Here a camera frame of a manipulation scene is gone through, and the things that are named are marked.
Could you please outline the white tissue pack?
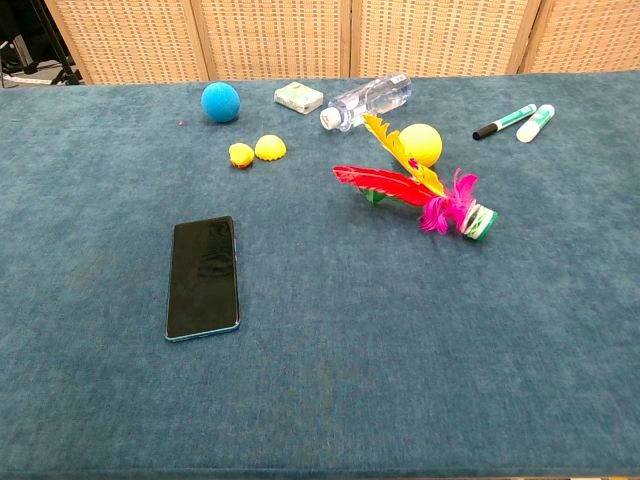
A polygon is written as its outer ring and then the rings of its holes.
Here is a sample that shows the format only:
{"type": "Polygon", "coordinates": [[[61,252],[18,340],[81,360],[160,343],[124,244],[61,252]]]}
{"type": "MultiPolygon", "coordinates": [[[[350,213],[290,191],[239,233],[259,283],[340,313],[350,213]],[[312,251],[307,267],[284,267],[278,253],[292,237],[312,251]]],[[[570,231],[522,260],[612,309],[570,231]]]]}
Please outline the white tissue pack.
{"type": "Polygon", "coordinates": [[[274,91],[274,102],[297,113],[307,115],[324,103],[324,94],[294,81],[274,91]]]}

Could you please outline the black smartphone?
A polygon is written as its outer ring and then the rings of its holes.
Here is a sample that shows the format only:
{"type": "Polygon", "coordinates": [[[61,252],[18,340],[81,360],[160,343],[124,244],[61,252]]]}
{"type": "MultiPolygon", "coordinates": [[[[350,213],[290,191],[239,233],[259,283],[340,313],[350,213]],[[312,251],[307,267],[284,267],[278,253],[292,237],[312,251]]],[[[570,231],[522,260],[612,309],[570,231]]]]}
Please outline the black smartphone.
{"type": "Polygon", "coordinates": [[[232,332],[240,308],[234,221],[230,216],[173,228],[165,339],[232,332]]]}

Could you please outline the yellow scalloped toy dome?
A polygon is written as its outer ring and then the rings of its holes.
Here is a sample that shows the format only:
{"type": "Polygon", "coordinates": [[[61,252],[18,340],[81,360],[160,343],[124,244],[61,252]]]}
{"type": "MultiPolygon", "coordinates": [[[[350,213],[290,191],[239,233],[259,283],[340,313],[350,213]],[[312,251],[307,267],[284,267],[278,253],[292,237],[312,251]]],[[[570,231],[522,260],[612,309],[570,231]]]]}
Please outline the yellow scalloped toy dome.
{"type": "Polygon", "coordinates": [[[266,134],[257,140],[254,151],[260,160],[274,161],[286,155],[287,147],[279,136],[266,134]]]}

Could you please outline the woven rattan folding screen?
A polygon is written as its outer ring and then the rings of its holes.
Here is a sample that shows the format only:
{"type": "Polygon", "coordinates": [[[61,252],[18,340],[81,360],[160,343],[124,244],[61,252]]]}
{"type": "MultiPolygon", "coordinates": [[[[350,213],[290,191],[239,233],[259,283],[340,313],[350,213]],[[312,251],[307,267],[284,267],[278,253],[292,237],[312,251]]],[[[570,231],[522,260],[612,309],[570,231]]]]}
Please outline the woven rattan folding screen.
{"type": "Polygon", "coordinates": [[[44,0],[90,84],[640,69],[640,0],[44,0]]]}

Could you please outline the green marker with black cap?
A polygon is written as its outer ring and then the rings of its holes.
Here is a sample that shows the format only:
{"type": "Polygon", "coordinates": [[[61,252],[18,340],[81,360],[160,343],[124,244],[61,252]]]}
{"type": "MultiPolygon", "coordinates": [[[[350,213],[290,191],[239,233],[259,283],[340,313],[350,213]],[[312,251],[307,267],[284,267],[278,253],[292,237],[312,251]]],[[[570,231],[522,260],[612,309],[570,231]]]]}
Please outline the green marker with black cap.
{"type": "Polygon", "coordinates": [[[525,118],[530,117],[536,112],[536,110],[537,106],[533,103],[525,105],[524,107],[521,107],[518,110],[511,112],[510,114],[477,129],[472,133],[472,138],[474,140],[484,139],[490,135],[497,133],[498,131],[505,129],[506,127],[509,127],[517,122],[524,120],[525,118]]]}

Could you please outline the colourful feather shuttlecock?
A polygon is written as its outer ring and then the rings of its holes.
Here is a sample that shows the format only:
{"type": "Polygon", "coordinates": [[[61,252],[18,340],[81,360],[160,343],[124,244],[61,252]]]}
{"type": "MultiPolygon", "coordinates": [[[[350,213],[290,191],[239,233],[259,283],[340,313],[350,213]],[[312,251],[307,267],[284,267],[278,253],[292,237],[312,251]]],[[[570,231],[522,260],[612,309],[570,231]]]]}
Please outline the colourful feather shuttlecock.
{"type": "Polygon", "coordinates": [[[499,214],[480,204],[474,190],[478,176],[456,169],[452,183],[446,186],[437,173],[409,155],[400,140],[400,132],[392,131],[382,118],[363,116],[366,129],[408,172],[354,165],[336,165],[333,174],[343,184],[363,192],[369,202],[391,198],[421,210],[420,228],[425,232],[445,234],[453,226],[460,234],[482,240],[499,214]]]}

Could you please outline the clear plastic water bottle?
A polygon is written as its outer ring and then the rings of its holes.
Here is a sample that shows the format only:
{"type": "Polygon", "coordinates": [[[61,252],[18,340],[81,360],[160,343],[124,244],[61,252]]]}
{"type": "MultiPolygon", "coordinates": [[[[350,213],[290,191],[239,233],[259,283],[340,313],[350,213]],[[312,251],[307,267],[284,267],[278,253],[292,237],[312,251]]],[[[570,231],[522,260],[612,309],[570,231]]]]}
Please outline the clear plastic water bottle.
{"type": "Polygon", "coordinates": [[[387,113],[404,105],[411,94],[406,73],[387,75],[332,98],[320,112],[320,122],[326,130],[347,132],[362,125],[365,114],[387,113]]]}

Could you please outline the yellow foam ball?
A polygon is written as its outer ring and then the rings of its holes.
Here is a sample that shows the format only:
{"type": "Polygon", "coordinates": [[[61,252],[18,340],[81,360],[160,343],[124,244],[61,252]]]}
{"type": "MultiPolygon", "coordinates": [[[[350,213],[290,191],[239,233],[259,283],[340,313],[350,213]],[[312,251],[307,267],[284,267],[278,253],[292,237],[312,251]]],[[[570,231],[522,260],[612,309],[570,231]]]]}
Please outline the yellow foam ball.
{"type": "Polygon", "coordinates": [[[414,123],[405,127],[399,139],[406,154],[427,168],[435,165],[443,150],[439,132],[428,124],[414,123]]]}

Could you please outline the blue velvet tablecloth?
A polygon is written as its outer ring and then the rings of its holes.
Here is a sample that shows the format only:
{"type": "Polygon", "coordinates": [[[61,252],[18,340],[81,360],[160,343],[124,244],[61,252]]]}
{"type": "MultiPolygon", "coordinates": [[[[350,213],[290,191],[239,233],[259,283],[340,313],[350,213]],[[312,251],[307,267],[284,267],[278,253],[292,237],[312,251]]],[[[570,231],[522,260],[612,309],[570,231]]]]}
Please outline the blue velvet tablecloth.
{"type": "Polygon", "coordinates": [[[339,183],[394,159],[273,81],[226,125],[200,83],[0,89],[0,480],[640,476],[640,71],[412,86],[482,240],[339,183]],[[173,228],[222,216],[239,328],[170,342],[173,228]]]}

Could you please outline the small yellow toy cake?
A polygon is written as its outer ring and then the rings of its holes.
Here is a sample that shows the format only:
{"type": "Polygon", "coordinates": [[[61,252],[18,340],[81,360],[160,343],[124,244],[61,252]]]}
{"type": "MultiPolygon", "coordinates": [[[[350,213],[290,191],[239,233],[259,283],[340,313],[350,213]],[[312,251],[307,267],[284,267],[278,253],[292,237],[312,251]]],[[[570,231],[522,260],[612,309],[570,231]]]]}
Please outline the small yellow toy cake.
{"type": "Polygon", "coordinates": [[[234,168],[246,169],[252,166],[255,152],[250,145],[234,143],[229,146],[229,161],[234,168]]]}

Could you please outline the blue foam ball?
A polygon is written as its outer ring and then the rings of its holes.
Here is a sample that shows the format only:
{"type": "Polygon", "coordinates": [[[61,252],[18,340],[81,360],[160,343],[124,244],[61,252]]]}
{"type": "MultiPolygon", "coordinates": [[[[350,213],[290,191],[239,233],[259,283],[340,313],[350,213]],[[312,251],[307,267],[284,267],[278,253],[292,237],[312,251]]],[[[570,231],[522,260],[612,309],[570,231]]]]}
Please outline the blue foam ball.
{"type": "Polygon", "coordinates": [[[234,87],[225,82],[207,85],[201,95],[204,113],[216,123],[233,121],[240,110],[240,97],[234,87]]]}

